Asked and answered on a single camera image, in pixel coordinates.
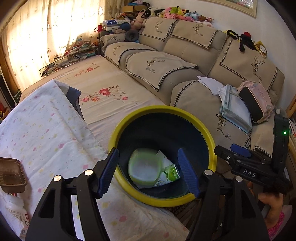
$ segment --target cardboard box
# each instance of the cardboard box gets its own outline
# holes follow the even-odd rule
[[[121,8],[122,12],[139,12],[142,9],[147,9],[147,6],[145,5],[135,5],[135,6],[123,6]]]

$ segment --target picture frame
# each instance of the picture frame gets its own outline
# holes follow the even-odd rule
[[[203,0],[203,1],[226,5],[238,11],[251,15],[254,18],[256,17],[257,0]]]

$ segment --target white bottle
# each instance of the white bottle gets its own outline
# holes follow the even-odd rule
[[[24,227],[19,234],[19,238],[25,240],[30,222],[28,213],[24,209],[24,201],[10,194],[5,195],[5,201],[6,209],[23,223]]]

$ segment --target hand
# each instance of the hand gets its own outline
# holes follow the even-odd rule
[[[273,228],[277,224],[283,208],[283,194],[259,193],[258,199],[271,207],[265,218],[265,224],[267,229]]]

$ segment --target brown plastic tray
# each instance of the brown plastic tray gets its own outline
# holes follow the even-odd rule
[[[0,186],[5,193],[22,193],[28,181],[17,159],[0,157]]]

